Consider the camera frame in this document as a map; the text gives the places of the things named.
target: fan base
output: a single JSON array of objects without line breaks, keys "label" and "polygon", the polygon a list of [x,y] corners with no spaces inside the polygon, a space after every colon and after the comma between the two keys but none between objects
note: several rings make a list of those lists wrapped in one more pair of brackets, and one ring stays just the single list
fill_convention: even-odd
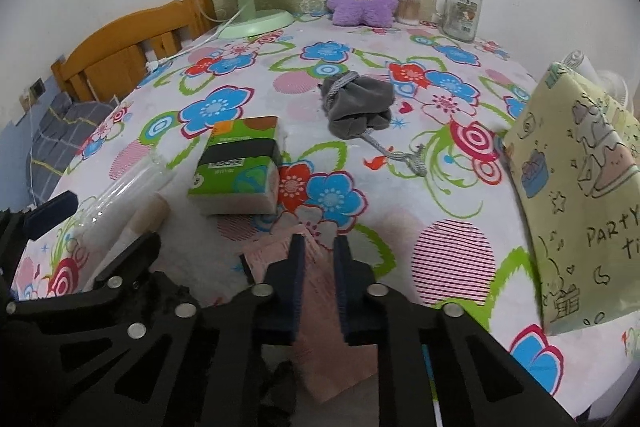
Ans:
[{"label": "fan base", "polygon": [[284,10],[260,10],[255,15],[256,17],[253,19],[230,24],[220,33],[220,38],[253,37],[289,26],[294,20],[293,16]]}]

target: floral bed sheet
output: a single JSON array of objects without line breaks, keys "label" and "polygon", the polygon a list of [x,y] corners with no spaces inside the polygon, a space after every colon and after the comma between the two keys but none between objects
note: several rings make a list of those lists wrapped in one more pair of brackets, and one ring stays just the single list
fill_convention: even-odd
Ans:
[{"label": "floral bed sheet", "polygon": [[[391,125],[374,136],[389,150],[423,144],[426,178],[362,140],[329,134],[318,84],[347,69],[393,84]],[[298,223],[328,250],[347,234],[379,280],[424,305],[459,303],[575,416],[628,367],[636,316],[549,338],[540,327],[534,261],[494,149],[535,86],[493,41],[461,44],[431,23],[337,28],[327,16],[299,16],[271,34],[194,49],[146,77],[85,142],[54,195],[72,190],[87,208],[156,149],[176,176],[163,191],[172,213],[153,268],[204,305],[246,286],[243,242]],[[272,114],[288,134],[277,215],[200,216],[186,192],[207,133],[219,121]],[[76,219],[28,245],[18,299],[84,286],[100,258],[74,237]]]}]

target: green packaging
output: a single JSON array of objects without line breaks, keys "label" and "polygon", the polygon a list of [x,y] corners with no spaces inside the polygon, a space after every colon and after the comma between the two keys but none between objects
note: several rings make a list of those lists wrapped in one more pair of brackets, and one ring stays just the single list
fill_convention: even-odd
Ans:
[{"label": "green packaging", "polygon": [[217,123],[198,162],[190,200],[205,215],[275,214],[283,145],[276,116]]}]

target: wooden bed frame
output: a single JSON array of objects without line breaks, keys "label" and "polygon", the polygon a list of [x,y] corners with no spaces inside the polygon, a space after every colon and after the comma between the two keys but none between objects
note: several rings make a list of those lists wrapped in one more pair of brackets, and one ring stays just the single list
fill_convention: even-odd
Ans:
[{"label": "wooden bed frame", "polygon": [[182,48],[177,30],[188,28],[196,39],[215,26],[198,6],[214,18],[212,0],[176,0],[159,8],[124,16],[99,29],[51,71],[62,91],[75,100],[107,102],[133,91],[147,75],[141,43],[150,41],[157,58],[170,57]]}]

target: glass jar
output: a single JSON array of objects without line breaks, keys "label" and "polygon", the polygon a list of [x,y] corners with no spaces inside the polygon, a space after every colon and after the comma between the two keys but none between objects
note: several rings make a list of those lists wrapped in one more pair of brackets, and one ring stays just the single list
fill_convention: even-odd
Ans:
[{"label": "glass jar", "polygon": [[452,39],[473,42],[478,32],[482,0],[445,0],[441,17],[441,29]]}]

